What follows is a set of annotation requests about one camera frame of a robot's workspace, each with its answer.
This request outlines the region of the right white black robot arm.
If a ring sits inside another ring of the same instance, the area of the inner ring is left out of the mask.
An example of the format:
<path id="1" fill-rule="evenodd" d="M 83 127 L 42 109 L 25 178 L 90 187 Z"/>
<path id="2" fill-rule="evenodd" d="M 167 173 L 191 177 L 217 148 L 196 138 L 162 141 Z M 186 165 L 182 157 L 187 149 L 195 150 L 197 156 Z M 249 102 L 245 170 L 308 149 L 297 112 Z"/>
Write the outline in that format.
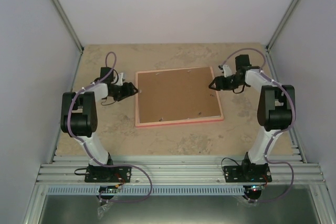
<path id="1" fill-rule="evenodd" d="M 209 88 L 215 91 L 235 91 L 252 87 L 259 92 L 257 121 L 260 125 L 252 148 L 241 163 L 223 166 L 226 182 L 266 183 L 271 182 L 268 155 L 279 136 L 292 128 L 296 119 L 295 89 L 267 76 L 261 67 L 250 63 L 249 55 L 235 58 L 236 71 L 226 64 L 219 66 L 222 75 L 215 77 Z"/>

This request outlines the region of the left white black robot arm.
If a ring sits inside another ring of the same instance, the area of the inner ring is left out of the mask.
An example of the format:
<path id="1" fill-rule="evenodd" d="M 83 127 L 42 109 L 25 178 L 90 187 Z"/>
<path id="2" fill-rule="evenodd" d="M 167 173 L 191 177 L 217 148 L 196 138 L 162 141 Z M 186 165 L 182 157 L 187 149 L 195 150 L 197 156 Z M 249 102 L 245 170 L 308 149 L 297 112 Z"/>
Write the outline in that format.
<path id="1" fill-rule="evenodd" d="M 119 81 L 123 79 L 115 76 L 115 73 L 110 67 L 102 67 L 100 77 L 89 87 L 62 95 L 60 127 L 64 133 L 76 139 L 90 158 L 85 172 L 86 182 L 111 182 L 118 179 L 112 158 L 96 134 L 96 103 L 107 97 L 119 102 L 139 91 L 131 82 L 120 84 Z"/>

